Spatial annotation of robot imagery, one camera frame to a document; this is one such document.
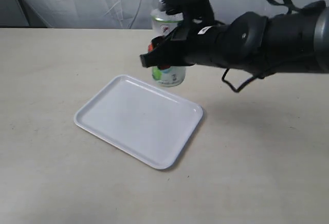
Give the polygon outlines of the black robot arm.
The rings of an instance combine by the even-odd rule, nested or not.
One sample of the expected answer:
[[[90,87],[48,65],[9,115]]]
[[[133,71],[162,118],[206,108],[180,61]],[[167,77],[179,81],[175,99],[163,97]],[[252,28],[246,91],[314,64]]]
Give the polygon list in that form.
[[[179,26],[152,40],[142,66],[204,65],[246,71],[259,78],[274,73],[328,73],[328,7],[311,3],[272,18],[246,12],[229,25],[192,24],[186,38]]]

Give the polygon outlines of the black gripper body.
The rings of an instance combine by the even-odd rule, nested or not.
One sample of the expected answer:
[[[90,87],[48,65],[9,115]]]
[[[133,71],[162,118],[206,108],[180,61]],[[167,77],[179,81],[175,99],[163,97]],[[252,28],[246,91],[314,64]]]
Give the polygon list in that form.
[[[190,24],[187,39],[177,48],[177,66],[203,65],[227,68],[228,60],[222,49],[222,39],[228,24]]]

